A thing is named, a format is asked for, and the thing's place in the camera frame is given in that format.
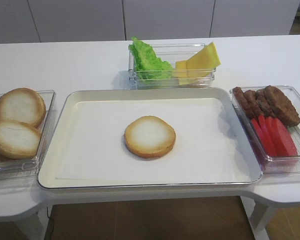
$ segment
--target brown floor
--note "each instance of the brown floor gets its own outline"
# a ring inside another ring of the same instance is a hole
[[[300,23],[290,34],[300,34]],[[254,239],[238,197],[56,205],[51,217],[52,240]],[[266,229],[270,240],[300,240],[300,207],[280,209]],[[13,222],[0,222],[0,240],[27,238]]]

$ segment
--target lettuce leaf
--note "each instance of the lettuce leaf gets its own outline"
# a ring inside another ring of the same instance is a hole
[[[170,79],[172,78],[173,67],[168,61],[162,61],[152,46],[132,37],[133,44],[129,45],[129,50],[134,56],[135,70],[147,71],[138,72],[140,79]]]

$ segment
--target clear plastic tray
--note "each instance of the clear plastic tray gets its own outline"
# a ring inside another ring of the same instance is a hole
[[[242,91],[247,90],[259,90],[266,86],[256,86],[256,87],[241,87]],[[300,116],[300,94],[292,86],[275,86],[279,88],[292,102],[296,111]],[[271,157],[266,154],[252,124],[247,118],[246,114],[242,110],[241,106],[238,105],[236,98],[230,91],[232,104],[235,108],[237,115],[241,121],[241,124],[249,137],[250,144],[254,150],[254,153],[262,167],[262,170],[266,174],[273,173],[300,173],[300,124],[295,127],[289,127],[288,131],[291,133],[294,144],[297,148],[298,156],[284,156],[284,157]]]
[[[176,70],[176,62],[191,58],[206,45],[204,43],[189,44],[157,44],[152,45],[157,57],[168,61],[173,70],[136,71],[133,54],[129,55],[129,80],[131,89],[154,89],[154,88],[186,88],[186,87],[209,87],[215,79],[216,69]],[[205,77],[178,78],[185,73],[207,73]],[[170,78],[154,79],[153,76],[171,75]]]
[[[34,176],[40,162],[43,160],[56,120],[56,111],[54,110],[56,93],[53,90],[38,91],[38,93],[44,100],[46,114],[38,127],[42,134],[36,155],[31,159],[8,159],[0,162],[0,179]]]

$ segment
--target cabinet door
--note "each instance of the cabinet door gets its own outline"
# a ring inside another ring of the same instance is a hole
[[[300,0],[215,0],[211,37],[287,35]]]
[[[125,33],[140,39],[208,38],[214,0],[123,0]]]
[[[121,0],[28,0],[42,42],[124,40]]]
[[[0,44],[39,42],[27,0],[0,0]]]

